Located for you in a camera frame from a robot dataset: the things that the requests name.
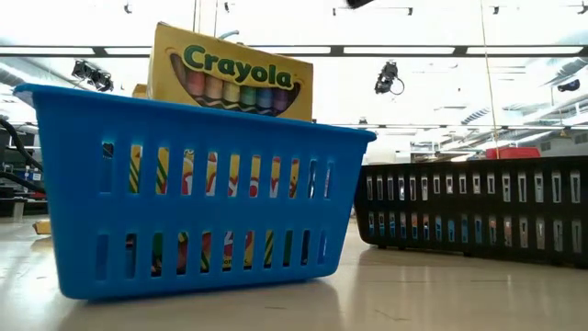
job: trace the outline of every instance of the concrete floor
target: concrete floor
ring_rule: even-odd
[[[51,238],[0,224],[0,329],[586,330],[588,272],[378,250],[350,224],[331,277],[110,303],[64,298]]]

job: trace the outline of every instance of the basket slot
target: basket slot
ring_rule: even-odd
[[[157,169],[155,170],[155,193],[167,193],[167,177],[169,173],[169,148],[159,147],[157,150]]]
[[[311,160],[311,164],[309,166],[309,179],[307,184],[307,194],[306,197],[310,199],[314,199],[314,194],[316,190],[316,172],[317,172],[317,162],[316,160]]]
[[[264,268],[272,268],[272,256],[274,253],[274,231],[266,231],[266,250],[264,252]]]
[[[228,196],[229,176],[231,175],[231,155],[228,153],[217,154],[217,199],[226,199]]]
[[[166,256],[164,256],[164,235],[162,233],[156,233],[152,239],[152,266],[151,266],[151,277],[161,277],[164,269],[164,262]]]
[[[142,146],[130,146],[129,160],[129,192],[139,193],[141,179]]]
[[[269,198],[275,199],[279,194],[279,178],[281,169],[281,159],[278,156],[272,158],[272,170],[269,177]]]
[[[295,199],[300,186],[300,159],[293,158],[290,164],[290,177],[288,178],[288,197]]]
[[[137,270],[137,235],[127,234],[125,240],[126,278],[134,279]]]
[[[217,165],[218,154],[216,152],[209,152],[207,157],[206,169],[206,196],[214,197],[216,194],[217,185]]]
[[[261,175],[261,155],[254,155],[251,158],[251,180],[249,184],[249,197],[257,198],[259,196],[259,182]]]
[[[232,231],[227,231],[224,233],[224,247],[222,253],[222,271],[231,271],[232,267],[232,256],[234,251],[234,244],[233,244],[234,233]]]
[[[327,252],[327,233],[322,230],[321,231],[321,239],[319,242],[319,256],[317,258],[317,264],[321,265],[324,264],[324,260],[326,258]]]
[[[247,259],[246,261],[243,260],[243,269],[244,270],[251,270],[253,268],[253,264],[255,261],[254,245],[255,245],[255,231],[250,230],[247,232],[247,237],[245,238],[245,243],[243,245],[243,247],[245,249],[245,259]]]
[[[210,272],[210,253],[212,248],[212,233],[209,231],[202,232],[200,247],[200,273]]]
[[[100,168],[100,192],[110,193],[112,191],[112,171],[114,157],[114,143],[102,142],[102,162]]]
[[[100,234],[96,238],[96,280],[107,278],[108,235]]]
[[[187,261],[189,256],[189,234],[180,232],[177,234],[177,265],[175,267],[176,275],[186,275]]]
[[[192,194],[194,179],[194,150],[187,148],[182,155],[182,195]]]
[[[300,252],[300,264],[306,266],[309,263],[309,251],[311,243],[311,231],[304,230],[302,233],[302,250]]]
[[[333,162],[329,162],[327,164],[327,174],[326,174],[326,179],[324,181],[324,198],[325,199],[331,198],[331,190],[332,190],[332,186],[333,186],[333,183],[331,182],[331,180],[333,178],[333,167],[334,167]]]
[[[229,197],[236,197],[239,194],[239,170],[240,170],[241,156],[238,154],[231,154],[231,167],[229,175]]]
[[[292,240],[294,239],[294,232],[287,230],[284,237],[284,255],[282,260],[283,267],[289,267],[292,261]]]

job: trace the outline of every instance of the crayon illustration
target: crayon illustration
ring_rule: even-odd
[[[211,76],[209,74],[206,75],[204,86],[204,106],[213,107],[213,108],[223,108],[222,105],[222,80]]]
[[[286,110],[288,107],[288,91],[283,90],[279,87],[273,88],[274,95],[273,95],[273,108],[274,108],[274,115],[279,115]]]
[[[187,72],[187,92],[192,97],[202,97],[204,95],[205,80],[204,73],[189,70]]]
[[[272,89],[266,87],[257,88],[257,112],[259,114],[270,114],[272,108]]]
[[[291,90],[239,86],[234,81],[192,70],[178,54],[171,54],[170,61],[179,83],[203,107],[279,116],[288,110],[300,92],[298,82],[292,84]]]
[[[255,100],[257,99],[257,91],[255,87],[241,86],[241,110],[246,112],[255,112]]]
[[[240,111],[241,108],[239,106],[239,99],[241,98],[241,87],[230,82],[224,82],[222,86],[222,101],[223,106],[227,110],[238,110]]]
[[[172,54],[170,58],[177,80],[183,87],[186,87],[186,66],[182,62],[182,58],[177,54]]]

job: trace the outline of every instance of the black basket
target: black basket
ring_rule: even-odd
[[[585,267],[583,169],[588,157],[365,165],[357,226],[380,247]]]

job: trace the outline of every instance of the crayola box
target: crayola box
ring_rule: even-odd
[[[159,23],[150,98],[295,120],[312,117],[312,64]]]

